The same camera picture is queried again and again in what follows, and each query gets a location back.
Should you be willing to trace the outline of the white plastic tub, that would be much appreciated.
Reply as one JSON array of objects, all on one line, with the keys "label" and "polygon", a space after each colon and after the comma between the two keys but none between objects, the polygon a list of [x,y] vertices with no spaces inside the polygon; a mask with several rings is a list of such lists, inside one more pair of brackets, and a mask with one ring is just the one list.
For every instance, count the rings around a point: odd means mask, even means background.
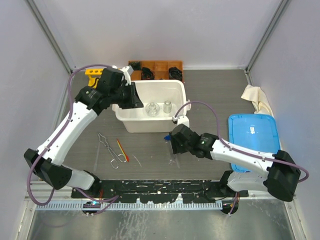
[{"label": "white plastic tub", "polygon": [[135,87],[142,108],[121,109],[113,105],[116,118],[129,133],[171,132],[172,117],[187,103],[184,84],[179,80],[137,80]]}]

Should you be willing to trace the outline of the yellow test tube rack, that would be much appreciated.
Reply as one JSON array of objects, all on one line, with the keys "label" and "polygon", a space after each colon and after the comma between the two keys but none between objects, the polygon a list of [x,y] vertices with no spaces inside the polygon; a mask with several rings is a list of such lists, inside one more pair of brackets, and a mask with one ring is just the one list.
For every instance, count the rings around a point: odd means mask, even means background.
[{"label": "yellow test tube rack", "polygon": [[102,75],[102,68],[90,68],[86,69],[84,74],[88,77],[88,86],[91,88],[96,88],[98,81]]}]

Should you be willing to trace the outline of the metal test tube holder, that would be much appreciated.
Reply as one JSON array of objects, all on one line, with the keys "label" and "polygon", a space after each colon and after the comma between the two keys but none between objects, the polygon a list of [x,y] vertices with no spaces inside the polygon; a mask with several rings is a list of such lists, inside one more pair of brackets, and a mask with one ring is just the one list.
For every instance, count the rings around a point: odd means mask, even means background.
[{"label": "metal test tube holder", "polygon": [[127,160],[125,158],[125,156],[121,153],[121,154],[116,154],[116,152],[110,147],[107,138],[102,135],[101,133],[97,133],[98,136],[98,140],[100,143],[102,143],[108,150],[108,152],[111,155],[111,161],[110,161],[110,165],[112,166],[113,169],[118,169],[119,168],[119,163],[126,163]]}]

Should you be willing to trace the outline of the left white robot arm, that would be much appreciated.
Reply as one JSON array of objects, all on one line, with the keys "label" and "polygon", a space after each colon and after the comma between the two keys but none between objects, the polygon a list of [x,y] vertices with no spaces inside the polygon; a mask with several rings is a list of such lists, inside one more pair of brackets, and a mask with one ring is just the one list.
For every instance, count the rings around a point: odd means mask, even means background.
[{"label": "left white robot arm", "polygon": [[84,129],[111,105],[123,110],[143,108],[135,83],[131,81],[131,66],[121,69],[106,67],[96,86],[83,87],[72,103],[72,108],[53,134],[36,150],[27,149],[24,158],[32,173],[55,190],[65,186],[80,188],[88,198],[100,193],[98,178],[85,170],[64,166],[72,145]]}]

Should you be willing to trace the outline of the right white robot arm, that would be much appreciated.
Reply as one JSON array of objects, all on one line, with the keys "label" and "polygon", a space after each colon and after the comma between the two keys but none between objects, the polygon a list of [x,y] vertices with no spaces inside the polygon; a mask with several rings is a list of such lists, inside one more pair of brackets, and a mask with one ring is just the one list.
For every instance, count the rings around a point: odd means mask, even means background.
[{"label": "right white robot arm", "polygon": [[169,135],[174,154],[189,152],[199,159],[223,161],[248,169],[245,173],[229,173],[227,179],[219,184],[223,196],[231,197],[240,191],[262,191],[284,202],[293,200],[301,170],[286,151],[252,150],[217,135],[197,134],[184,124],[176,126]]}]

